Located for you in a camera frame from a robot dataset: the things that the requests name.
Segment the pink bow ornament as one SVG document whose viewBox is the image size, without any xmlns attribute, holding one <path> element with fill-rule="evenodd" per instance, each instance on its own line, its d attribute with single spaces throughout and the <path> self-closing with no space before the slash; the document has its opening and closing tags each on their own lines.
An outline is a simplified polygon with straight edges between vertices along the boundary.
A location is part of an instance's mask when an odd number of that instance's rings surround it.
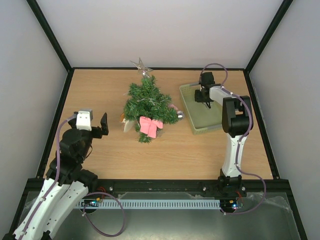
<svg viewBox="0 0 320 240">
<path fill-rule="evenodd" d="M 149 117 L 141 116 L 139 118 L 140 132 L 146 134 L 148 137 L 155 139 L 157 137 L 157 130 L 163 129 L 163 122 Z"/>
</svg>

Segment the light green plastic basket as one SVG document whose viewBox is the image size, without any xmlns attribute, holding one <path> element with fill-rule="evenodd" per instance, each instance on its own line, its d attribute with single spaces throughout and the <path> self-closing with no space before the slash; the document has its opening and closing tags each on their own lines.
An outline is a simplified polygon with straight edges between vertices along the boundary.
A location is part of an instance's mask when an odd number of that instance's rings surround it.
<svg viewBox="0 0 320 240">
<path fill-rule="evenodd" d="M 205 103 L 196 102 L 195 91 L 199 89 L 197 83 L 184 84 L 179 87 L 184 113 L 194 135 L 222 128 L 222 106 L 211 102 L 209 108 Z"/>
</svg>

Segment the clear led string lights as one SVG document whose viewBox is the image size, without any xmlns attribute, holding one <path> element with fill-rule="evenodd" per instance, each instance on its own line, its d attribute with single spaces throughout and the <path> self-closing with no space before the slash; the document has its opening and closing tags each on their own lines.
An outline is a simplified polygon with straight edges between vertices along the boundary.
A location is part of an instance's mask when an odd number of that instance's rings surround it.
<svg viewBox="0 0 320 240">
<path fill-rule="evenodd" d="M 145 92 L 141 90 L 133 90 L 128 92 L 129 98 L 127 99 L 125 106 L 160 106 L 168 105 L 172 103 L 172 98 L 168 94 Z"/>
</svg>

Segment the small green christmas tree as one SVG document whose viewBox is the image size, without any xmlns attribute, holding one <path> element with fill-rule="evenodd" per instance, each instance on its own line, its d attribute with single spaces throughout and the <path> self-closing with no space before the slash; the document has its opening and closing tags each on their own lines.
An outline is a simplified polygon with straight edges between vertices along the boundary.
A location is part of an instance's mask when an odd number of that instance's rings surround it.
<svg viewBox="0 0 320 240">
<path fill-rule="evenodd" d="M 142 77 L 141 84 L 131 83 L 129 85 L 129 91 L 144 91 L 144 92 L 153 92 L 153 93 L 162 93 L 164 94 L 160 88 L 157 86 L 157 80 L 154 75 L 150 78 Z M 163 122 L 164 125 L 173 125 L 176 124 L 179 119 L 177 116 L 177 112 L 170 108 L 170 104 L 162 104 L 162 105 L 143 105 L 143 106 L 125 106 L 123 107 L 124 117 L 127 120 L 135 121 L 134 129 L 138 133 L 138 141 L 140 143 L 150 143 L 154 138 L 148 137 L 146 134 L 140 132 L 140 117 L 147 117 L 152 120 L 158 120 Z"/>
</svg>

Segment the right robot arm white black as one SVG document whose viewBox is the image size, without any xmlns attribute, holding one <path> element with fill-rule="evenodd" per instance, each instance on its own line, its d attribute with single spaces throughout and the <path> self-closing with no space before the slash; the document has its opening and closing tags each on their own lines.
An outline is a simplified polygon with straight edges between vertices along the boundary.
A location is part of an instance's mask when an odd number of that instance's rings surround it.
<svg viewBox="0 0 320 240">
<path fill-rule="evenodd" d="M 251 98 L 228 91 L 221 83 L 216 84 L 211 72 L 202 72 L 200 89 L 194 100 L 211 108 L 211 103 L 222 107 L 221 126 L 227 136 L 224 163 L 218 177 L 216 191 L 224 197 L 235 196 L 242 190 L 241 161 L 247 136 L 253 128 Z"/>
</svg>

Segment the pink paper triangle ornament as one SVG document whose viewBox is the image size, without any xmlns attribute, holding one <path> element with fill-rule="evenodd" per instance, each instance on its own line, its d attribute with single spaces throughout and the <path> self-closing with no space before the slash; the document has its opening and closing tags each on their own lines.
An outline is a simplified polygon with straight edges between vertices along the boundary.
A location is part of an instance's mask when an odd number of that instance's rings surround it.
<svg viewBox="0 0 320 240">
<path fill-rule="evenodd" d="M 174 109 L 176 112 L 179 110 L 174 104 L 170 104 L 168 107 Z"/>
</svg>

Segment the silver star ornament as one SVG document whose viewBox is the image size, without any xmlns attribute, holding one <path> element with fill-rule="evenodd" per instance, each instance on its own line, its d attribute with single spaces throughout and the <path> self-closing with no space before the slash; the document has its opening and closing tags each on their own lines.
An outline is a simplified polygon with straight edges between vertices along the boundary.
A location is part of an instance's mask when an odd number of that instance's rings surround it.
<svg viewBox="0 0 320 240">
<path fill-rule="evenodd" d="M 144 78 L 150 78 L 150 72 L 153 71 L 153 69 L 147 67 L 144 65 L 141 58 L 138 59 L 138 62 L 130 61 L 136 68 L 139 74 L 141 74 Z"/>
</svg>

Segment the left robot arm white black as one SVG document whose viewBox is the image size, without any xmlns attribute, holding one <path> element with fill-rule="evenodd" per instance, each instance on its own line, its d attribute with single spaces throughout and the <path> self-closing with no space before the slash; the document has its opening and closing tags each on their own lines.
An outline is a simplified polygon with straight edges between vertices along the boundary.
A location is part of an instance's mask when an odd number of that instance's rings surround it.
<svg viewBox="0 0 320 240">
<path fill-rule="evenodd" d="M 88 193 L 94 191 L 98 176 L 83 169 L 82 164 L 91 154 L 93 139 L 109 134 L 107 114 L 100 126 L 92 126 L 92 110 L 80 110 L 63 121 L 70 129 L 63 134 L 60 124 L 55 134 L 56 153 L 45 175 L 42 188 L 27 216 L 5 240 L 51 240 L 73 210 Z"/>
</svg>

